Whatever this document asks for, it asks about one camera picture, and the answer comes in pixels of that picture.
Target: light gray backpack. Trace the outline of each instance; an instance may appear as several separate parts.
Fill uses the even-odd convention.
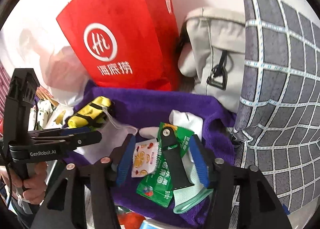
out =
[[[214,96],[237,112],[244,73],[245,17],[218,9],[198,8],[185,18],[180,36],[181,73],[194,77],[196,94]]]

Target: blue gripper pad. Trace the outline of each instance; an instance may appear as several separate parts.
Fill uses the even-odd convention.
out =
[[[197,135],[193,135],[189,141],[189,149],[196,165],[197,174],[201,184],[208,188],[210,184],[209,173],[213,171],[213,164],[207,157],[205,148],[203,147]]]
[[[90,132],[89,127],[80,127],[80,128],[71,128],[71,129],[62,129],[60,132],[60,136],[66,136],[69,134],[82,133],[82,132]]]
[[[121,186],[121,184],[125,182],[128,171],[132,167],[132,156],[133,156],[135,146],[136,146],[136,137],[133,135],[117,167],[117,179],[116,179],[117,186]]]

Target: yellow package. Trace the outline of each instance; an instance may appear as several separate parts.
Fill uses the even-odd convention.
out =
[[[87,104],[84,108],[78,111],[68,120],[70,128],[79,128],[84,126],[98,127],[99,123],[103,122],[106,114],[103,107],[112,107],[112,102],[109,98],[100,96]]]

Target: white grid pattern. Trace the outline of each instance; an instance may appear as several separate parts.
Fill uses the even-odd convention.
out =
[[[260,129],[262,129],[262,132],[260,134],[260,136],[257,138],[257,140],[255,141],[254,145],[249,145],[248,142],[252,141],[253,138],[248,135],[247,133],[245,133],[244,131],[242,131],[242,133],[247,136],[248,140],[244,143],[244,149],[243,149],[243,154],[242,154],[242,159],[241,159],[241,167],[245,167],[246,164],[246,155],[247,155],[247,149],[253,149],[254,150],[254,156],[255,156],[255,164],[258,165],[258,159],[257,159],[257,150],[271,150],[272,152],[272,171],[267,171],[267,172],[263,172],[264,175],[273,175],[273,188],[276,192],[276,174],[280,174],[280,173],[284,173],[284,172],[288,172],[289,173],[289,186],[290,186],[290,190],[286,193],[282,193],[278,195],[278,198],[284,197],[284,196],[290,196],[289,199],[289,205],[288,205],[288,210],[290,210],[291,207],[291,202],[292,202],[292,194],[295,192],[298,192],[300,190],[303,190],[303,199],[301,202],[301,207],[303,206],[303,202],[304,202],[304,196],[305,196],[305,188],[310,186],[311,184],[314,185],[313,187],[313,195],[312,195],[312,199],[314,199],[314,197],[316,197],[315,194],[315,188],[316,188],[316,181],[318,181],[320,179],[320,177],[316,178],[316,173],[315,173],[315,165],[314,162],[317,160],[320,160],[320,157],[317,157],[315,159],[312,159],[312,155],[311,155],[311,151],[310,151],[310,146],[311,145],[317,145],[318,149],[320,150],[320,146],[319,146],[319,142],[320,139],[319,138],[314,138],[316,132],[319,129],[319,126],[312,126],[311,123],[313,121],[313,117],[315,115],[315,111],[316,111],[316,107],[320,107],[320,103],[318,102],[320,94],[318,95],[318,98],[316,100],[316,102],[310,102],[311,97],[314,94],[315,88],[316,88],[316,82],[320,81],[320,77],[317,76],[317,72],[318,72],[318,68],[317,68],[317,52],[320,53],[320,48],[318,48],[316,46],[316,42],[315,42],[315,35],[314,35],[314,30],[313,30],[313,24],[311,23],[311,30],[312,30],[312,35],[313,35],[313,41],[309,41],[304,37],[304,31],[302,28],[302,24],[301,24],[301,20],[300,20],[300,15],[299,12],[297,12],[297,16],[298,16],[298,21],[299,21],[299,26],[301,29],[301,33],[302,35],[299,35],[295,32],[293,32],[292,30],[289,29],[288,27],[288,23],[287,23],[287,19],[286,19],[286,14],[284,12],[284,8],[283,8],[283,4],[281,2],[281,0],[277,0],[279,7],[280,7],[280,11],[282,13],[282,17],[283,17],[283,21],[284,21],[284,27],[282,26],[277,26],[275,24],[271,24],[268,22],[265,22],[263,20],[261,20],[261,16],[260,16],[260,9],[259,9],[259,5],[257,0],[252,0],[253,3],[253,9],[255,11],[255,15],[256,15],[256,19],[255,20],[249,20],[246,22],[246,27],[249,26],[254,26],[257,27],[257,32],[258,32],[258,61],[254,61],[254,60],[245,60],[245,65],[249,66],[249,67],[253,67],[253,68],[257,68],[258,69],[258,78],[257,78],[257,84],[256,84],[256,92],[255,92],[255,97],[254,97],[254,101],[250,101],[250,100],[246,100],[244,98],[240,98],[240,102],[246,106],[249,106],[252,108],[251,111],[251,115],[247,124],[247,127],[250,127],[250,125],[252,124],[253,118],[255,116],[256,110],[258,107],[261,106],[266,106],[267,104],[271,104],[273,106],[275,106],[275,109],[270,117],[270,119],[268,120],[268,123],[266,124],[266,126],[263,126],[261,124],[256,125],[255,127],[259,127]],[[284,67],[284,66],[280,66],[280,65],[276,65],[276,64],[269,64],[269,63],[264,63],[264,44],[263,44],[263,35],[262,35],[262,28],[267,28],[276,32],[280,32],[280,33],[284,33],[286,34],[286,38],[287,38],[287,45],[288,45],[288,67]],[[294,37],[297,40],[300,40],[303,43],[303,54],[304,54],[304,71],[298,70],[298,69],[293,69],[291,68],[291,40],[290,37]],[[315,50],[315,59],[316,59],[316,74],[311,74],[307,72],[307,61],[306,61],[306,45],[310,46],[311,48],[313,48]],[[259,102],[259,97],[260,97],[260,93],[261,93],[261,87],[262,87],[262,74],[263,74],[263,70],[271,70],[271,71],[277,71],[277,72],[282,72],[285,73],[287,75],[286,77],[286,81],[284,84],[284,87],[282,89],[282,93],[280,95],[279,101],[275,101],[275,100],[268,100],[268,101],[263,101],[263,102]],[[300,93],[299,93],[299,97],[297,100],[297,103],[282,103],[282,100],[284,98],[288,83],[289,83],[289,78],[290,75],[296,75],[296,76],[300,76],[303,77],[303,81],[302,81],[302,86],[300,89]],[[305,83],[305,79],[311,79],[314,80],[314,86],[312,89],[312,92],[310,94],[309,100],[306,103],[298,103],[301,99],[302,96],[302,92],[303,92],[303,87],[304,87],[304,83]],[[299,124],[299,122],[301,121],[304,112],[307,109],[307,106],[314,106],[313,109],[313,113],[311,116],[311,119],[309,121],[309,124]],[[286,123],[284,128],[279,128],[279,127],[269,127],[272,120],[274,119],[274,117],[276,116],[276,113],[278,111],[279,108],[294,108],[294,110],[292,111],[292,114],[288,120],[288,122]],[[293,126],[288,126],[296,109],[299,107],[305,107],[303,113],[301,114],[300,120],[298,121],[297,125],[293,125]],[[304,135],[304,137],[301,139],[301,142],[305,139],[305,137],[308,134],[308,131],[310,129],[317,129],[315,134],[313,135],[313,141],[311,142],[306,142],[306,143],[301,143],[301,144],[295,144],[295,145],[290,145],[291,139],[294,135],[294,132],[297,128],[306,128],[307,131]],[[289,130],[289,129],[293,129],[293,132],[291,133],[290,139],[288,141],[287,145],[284,146],[275,146],[277,140],[280,138],[280,136],[283,134],[284,131]],[[264,136],[266,131],[281,131],[280,135],[276,138],[276,140],[273,142],[272,146],[257,146],[259,141],[261,140],[261,138]],[[310,159],[311,161],[302,164],[302,159],[301,159],[301,151],[300,148],[303,146],[308,146],[308,153],[310,155]],[[289,159],[289,151],[288,149],[290,148],[297,148],[298,149],[298,153],[299,153],[299,159],[300,159],[300,165],[297,166],[290,166],[290,159]],[[285,169],[280,169],[280,170],[276,170],[275,168],[275,156],[274,156],[274,151],[275,150],[279,150],[279,149],[286,149],[286,155],[287,155],[287,162],[288,162],[288,168]],[[307,184],[305,184],[305,180],[304,180],[304,172],[303,172],[303,167],[306,167],[308,165],[312,165],[313,167],[313,180],[308,182]],[[300,169],[301,170],[301,174],[302,174],[302,186],[298,187],[297,189],[292,189],[292,182],[291,182],[291,171],[293,170],[297,170]],[[235,191],[235,195],[233,198],[233,204],[234,205],[239,205],[239,203],[236,201],[237,196],[239,193],[239,188],[236,188]]]
[[[261,23],[261,16],[260,16],[260,9],[259,9],[259,5],[258,5],[258,0],[252,0],[253,3],[253,8],[254,8],[254,12],[255,12],[255,16],[256,16],[256,21],[257,21],[257,32],[258,32],[258,45],[259,45],[259,49],[258,49],[258,59],[259,59],[259,66],[262,65],[262,63],[264,62],[264,43],[263,43],[263,32],[262,32],[262,25]],[[262,87],[262,77],[263,77],[263,68],[258,67],[258,77],[257,77],[257,81],[259,84],[257,84],[256,86],[256,94],[254,97],[254,101],[255,102],[259,102],[259,97],[260,97],[260,93],[261,93],[261,87]],[[253,106],[252,108],[252,112],[251,112],[251,116],[248,122],[248,126],[251,125],[253,117],[256,113],[257,107]]]

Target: haidilao logo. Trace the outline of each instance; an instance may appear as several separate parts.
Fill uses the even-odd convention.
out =
[[[84,30],[83,38],[87,50],[96,59],[112,61],[117,56],[116,38],[103,24],[89,24]]]

